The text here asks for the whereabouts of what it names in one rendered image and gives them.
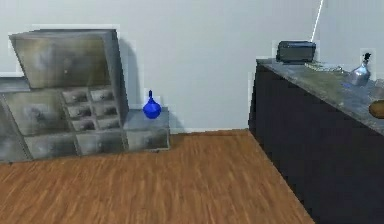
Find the grey flat plate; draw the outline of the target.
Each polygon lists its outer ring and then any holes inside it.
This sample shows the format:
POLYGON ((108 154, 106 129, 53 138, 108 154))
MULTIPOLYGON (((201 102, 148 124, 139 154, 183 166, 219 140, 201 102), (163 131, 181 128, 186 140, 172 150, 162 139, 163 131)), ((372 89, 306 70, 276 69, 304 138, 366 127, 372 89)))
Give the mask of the grey flat plate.
POLYGON ((310 68, 314 71, 319 72, 342 72, 343 69, 339 65, 332 65, 328 63, 322 63, 322 62, 311 62, 311 63, 305 63, 305 66, 307 68, 310 68))

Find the black kitchen counter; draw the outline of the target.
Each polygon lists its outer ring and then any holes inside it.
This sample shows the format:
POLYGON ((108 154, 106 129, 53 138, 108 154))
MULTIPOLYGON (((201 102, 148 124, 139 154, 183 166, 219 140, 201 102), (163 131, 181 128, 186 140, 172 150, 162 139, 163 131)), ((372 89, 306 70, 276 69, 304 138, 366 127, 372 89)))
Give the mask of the black kitchen counter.
POLYGON ((384 224, 384 120, 340 72, 259 59, 249 129, 316 224, 384 224))

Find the brown round bread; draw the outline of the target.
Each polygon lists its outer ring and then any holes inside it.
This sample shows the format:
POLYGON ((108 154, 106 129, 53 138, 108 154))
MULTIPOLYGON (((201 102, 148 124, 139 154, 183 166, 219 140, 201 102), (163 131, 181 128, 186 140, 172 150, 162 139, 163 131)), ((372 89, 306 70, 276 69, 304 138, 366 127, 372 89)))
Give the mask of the brown round bread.
POLYGON ((378 119, 384 119, 384 100, 373 101, 369 105, 369 113, 378 119))

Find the blue round vase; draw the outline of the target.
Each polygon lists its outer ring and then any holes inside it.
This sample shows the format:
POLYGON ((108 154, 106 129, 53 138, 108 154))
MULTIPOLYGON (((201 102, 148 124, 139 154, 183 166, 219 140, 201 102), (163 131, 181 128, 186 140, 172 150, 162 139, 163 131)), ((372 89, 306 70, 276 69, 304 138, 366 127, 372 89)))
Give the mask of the blue round vase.
POLYGON ((153 98, 153 92, 148 92, 148 101, 143 106, 143 113, 148 119, 156 119, 160 116, 162 108, 153 98))

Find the black toaster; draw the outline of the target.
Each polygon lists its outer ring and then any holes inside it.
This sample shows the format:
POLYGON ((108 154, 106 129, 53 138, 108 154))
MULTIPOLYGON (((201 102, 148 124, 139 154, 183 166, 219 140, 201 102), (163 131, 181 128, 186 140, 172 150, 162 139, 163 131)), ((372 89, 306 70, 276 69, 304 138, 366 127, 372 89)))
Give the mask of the black toaster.
POLYGON ((316 44, 309 41, 280 41, 276 52, 276 60, 283 63, 312 62, 316 44))

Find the silver bottle with black top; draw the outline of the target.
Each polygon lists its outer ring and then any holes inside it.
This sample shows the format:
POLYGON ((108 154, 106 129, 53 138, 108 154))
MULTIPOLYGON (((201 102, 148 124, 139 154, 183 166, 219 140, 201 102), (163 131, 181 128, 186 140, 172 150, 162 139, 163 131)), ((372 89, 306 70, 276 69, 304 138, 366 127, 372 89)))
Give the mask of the silver bottle with black top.
POLYGON ((365 53, 363 60, 359 67, 353 69, 348 75, 348 82, 354 86, 365 86, 370 78, 370 71, 368 69, 368 63, 371 54, 365 53))

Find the grey wooden cabinet unit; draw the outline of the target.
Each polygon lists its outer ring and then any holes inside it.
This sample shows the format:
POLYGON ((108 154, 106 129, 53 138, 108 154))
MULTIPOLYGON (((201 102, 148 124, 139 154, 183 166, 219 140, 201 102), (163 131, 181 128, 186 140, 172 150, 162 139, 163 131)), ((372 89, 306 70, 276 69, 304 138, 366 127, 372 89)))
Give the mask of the grey wooden cabinet unit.
POLYGON ((0 163, 170 147, 169 112, 128 105, 113 29, 41 29, 9 37, 23 72, 0 77, 0 163))

